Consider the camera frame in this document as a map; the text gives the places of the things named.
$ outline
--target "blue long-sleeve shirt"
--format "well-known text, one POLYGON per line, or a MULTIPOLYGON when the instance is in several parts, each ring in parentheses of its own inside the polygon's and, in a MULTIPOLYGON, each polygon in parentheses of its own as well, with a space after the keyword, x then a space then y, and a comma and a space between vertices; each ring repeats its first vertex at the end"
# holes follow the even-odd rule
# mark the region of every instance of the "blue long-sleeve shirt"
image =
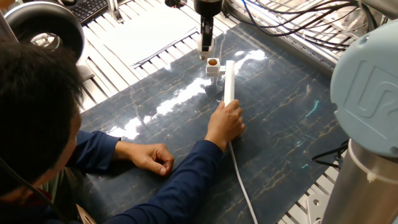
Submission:
MULTIPOLYGON (((80 131, 77 140, 78 145, 67 166, 89 172, 108 168, 114 147, 120 139, 99 131, 93 133, 80 131)), ((198 141, 191 153, 180 163, 157 194, 150 198, 147 203, 136 205, 119 215, 115 215, 106 224, 188 222, 210 187, 222 155, 219 147, 212 142, 198 141)), ((0 205, 0 222, 3 220, 1 218, 4 217, 3 215, 10 214, 9 210, 9 206, 5 208, 0 205)), ((30 211, 21 209, 20 212, 23 213, 18 215, 30 217, 29 221, 35 220, 34 223, 61 223, 54 218, 49 219, 49 216, 37 213, 37 208, 35 212, 33 212, 33 209, 30 209, 30 211)), ((49 208, 46 207, 42 212, 49 212, 49 208)))

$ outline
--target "robot end effector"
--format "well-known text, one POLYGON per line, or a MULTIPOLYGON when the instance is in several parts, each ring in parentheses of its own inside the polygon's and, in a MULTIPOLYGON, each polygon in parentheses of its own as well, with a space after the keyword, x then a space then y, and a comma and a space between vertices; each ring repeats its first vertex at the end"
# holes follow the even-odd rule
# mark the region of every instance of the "robot end effector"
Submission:
POLYGON ((213 51, 213 16, 221 12, 223 0, 194 0, 195 11, 200 15, 198 53, 206 60, 213 51))

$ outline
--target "wrist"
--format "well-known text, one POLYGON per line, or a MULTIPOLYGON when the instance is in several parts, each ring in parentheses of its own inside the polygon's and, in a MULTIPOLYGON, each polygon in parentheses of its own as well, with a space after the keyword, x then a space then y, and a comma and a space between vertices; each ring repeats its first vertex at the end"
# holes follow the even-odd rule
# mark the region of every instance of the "wrist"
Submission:
POLYGON ((227 142, 225 140, 214 138, 213 136, 211 136, 209 134, 206 135, 205 140, 216 144, 223 152, 225 152, 226 144, 227 144, 227 142))
POLYGON ((131 160, 131 153, 129 153, 129 142, 118 141, 114 148, 112 160, 131 160))

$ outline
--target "dark marble surface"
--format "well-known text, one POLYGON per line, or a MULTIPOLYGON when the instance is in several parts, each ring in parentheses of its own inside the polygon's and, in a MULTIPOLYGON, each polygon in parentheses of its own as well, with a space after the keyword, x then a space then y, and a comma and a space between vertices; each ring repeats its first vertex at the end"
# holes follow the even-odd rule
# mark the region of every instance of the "dark marble surface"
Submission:
MULTIPOLYGON (((326 167, 315 154, 346 139, 333 115, 330 78, 244 24, 216 39, 215 57, 236 61, 236 93, 246 130, 233 143, 241 177, 259 223, 275 223, 326 167)), ((176 167, 203 139, 223 95, 195 51, 83 113, 82 129, 102 130, 139 144, 165 143, 176 167)), ((84 176, 80 200, 103 222, 145 202, 165 179, 134 166, 84 176)), ((252 223, 227 154, 194 223, 252 223)))

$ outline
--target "keyboard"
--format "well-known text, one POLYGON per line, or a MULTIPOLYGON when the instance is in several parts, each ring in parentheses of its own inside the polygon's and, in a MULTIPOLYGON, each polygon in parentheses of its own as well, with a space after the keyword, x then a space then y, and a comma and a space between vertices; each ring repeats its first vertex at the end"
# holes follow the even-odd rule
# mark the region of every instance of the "keyboard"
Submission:
POLYGON ((84 0, 70 10, 83 25, 101 15, 107 8, 106 0, 84 0))

